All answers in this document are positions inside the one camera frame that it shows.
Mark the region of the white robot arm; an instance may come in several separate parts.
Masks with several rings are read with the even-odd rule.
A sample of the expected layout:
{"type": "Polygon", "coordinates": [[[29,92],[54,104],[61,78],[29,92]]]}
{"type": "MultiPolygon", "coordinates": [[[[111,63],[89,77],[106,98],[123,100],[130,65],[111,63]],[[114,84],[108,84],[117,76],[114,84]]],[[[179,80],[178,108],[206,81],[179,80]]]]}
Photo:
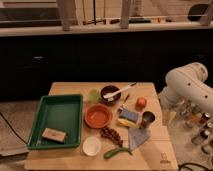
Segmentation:
{"type": "Polygon", "coordinates": [[[213,88],[205,84],[207,77],[207,68],[199,62],[170,70],[165,76],[166,86],[159,93],[161,106],[171,109],[189,100],[213,114],[213,88]]]}

